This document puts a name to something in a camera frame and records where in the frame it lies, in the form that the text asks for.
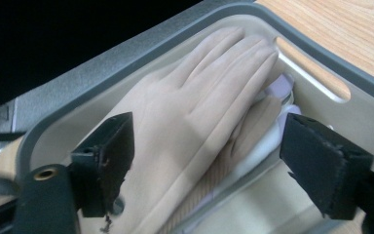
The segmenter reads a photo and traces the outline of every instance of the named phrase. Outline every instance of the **rubber glove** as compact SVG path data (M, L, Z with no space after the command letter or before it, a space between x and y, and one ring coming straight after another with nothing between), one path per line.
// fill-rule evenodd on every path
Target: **rubber glove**
M280 112L281 101L275 97L265 97L251 106L214 162L180 203L160 233L169 233L201 203L202 199L247 156L274 124Z
M112 233L155 233L226 144L278 54L228 27L138 82L106 116L132 112L135 156Z

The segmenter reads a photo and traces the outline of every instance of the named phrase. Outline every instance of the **wood grain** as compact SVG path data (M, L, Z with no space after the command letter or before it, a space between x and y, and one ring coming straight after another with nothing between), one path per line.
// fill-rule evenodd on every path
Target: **wood grain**
M374 0L259 0L325 49L374 76Z
M0 153L0 177L15 178L15 161L22 137L12 141ZM0 205L14 199L12 196L0 196Z

